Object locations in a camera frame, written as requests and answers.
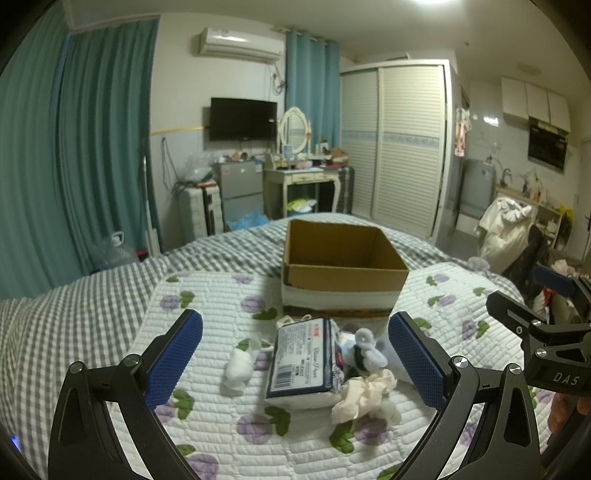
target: barcode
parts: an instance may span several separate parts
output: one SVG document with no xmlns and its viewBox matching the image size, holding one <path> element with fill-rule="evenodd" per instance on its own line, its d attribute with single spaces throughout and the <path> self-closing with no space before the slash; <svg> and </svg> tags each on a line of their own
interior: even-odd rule
<svg viewBox="0 0 591 480">
<path fill-rule="evenodd" d="M 291 370 L 293 365 L 282 365 L 277 369 L 277 376 L 275 377 L 274 388 L 290 387 L 293 380 Z"/>
</svg>

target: cardboard box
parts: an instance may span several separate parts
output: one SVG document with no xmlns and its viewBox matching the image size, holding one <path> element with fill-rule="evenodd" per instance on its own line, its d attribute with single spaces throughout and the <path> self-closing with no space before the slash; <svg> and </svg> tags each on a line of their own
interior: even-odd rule
<svg viewBox="0 0 591 480">
<path fill-rule="evenodd" d="M 281 289 L 286 314 L 383 317 L 408 268 L 377 227 L 292 220 L 287 226 Z"/>
</svg>

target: louvered door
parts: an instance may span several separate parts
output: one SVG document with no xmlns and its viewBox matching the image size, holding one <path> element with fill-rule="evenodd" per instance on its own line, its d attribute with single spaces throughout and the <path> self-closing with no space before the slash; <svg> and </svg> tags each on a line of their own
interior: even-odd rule
<svg viewBox="0 0 591 480">
<path fill-rule="evenodd" d="M 379 89 L 381 141 L 372 217 L 428 238 L 443 166 L 443 67 L 380 69 Z"/>
<path fill-rule="evenodd" d="M 378 137 L 378 72 L 341 77 L 341 146 L 355 169 L 352 213 L 371 217 Z"/>
</svg>

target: teal curtain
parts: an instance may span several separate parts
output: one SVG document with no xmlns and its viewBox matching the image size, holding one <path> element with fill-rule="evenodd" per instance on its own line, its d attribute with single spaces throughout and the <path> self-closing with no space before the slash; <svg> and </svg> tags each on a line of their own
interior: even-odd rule
<svg viewBox="0 0 591 480">
<path fill-rule="evenodd" d="M 312 122 L 312 146 L 324 137 L 340 143 L 340 48 L 335 42 L 313 41 L 308 32 L 287 33 L 285 109 L 293 106 Z"/>
<path fill-rule="evenodd" d="M 114 231 L 145 249 L 142 159 L 157 20 L 75 34 L 59 94 L 57 165 L 80 261 Z"/>
<path fill-rule="evenodd" d="M 85 273 L 52 155 L 52 93 L 66 35 L 56 3 L 0 75 L 0 300 L 34 297 Z"/>
</svg>

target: wardrobe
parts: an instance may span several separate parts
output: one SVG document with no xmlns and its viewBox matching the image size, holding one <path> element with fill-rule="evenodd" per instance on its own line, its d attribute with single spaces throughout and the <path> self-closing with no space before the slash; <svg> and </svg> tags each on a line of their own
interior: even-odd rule
<svg viewBox="0 0 591 480">
<path fill-rule="evenodd" d="M 448 60 L 399 60 L 341 74 L 341 146 L 355 169 L 352 213 L 440 245 L 455 229 L 461 90 Z"/>
</svg>

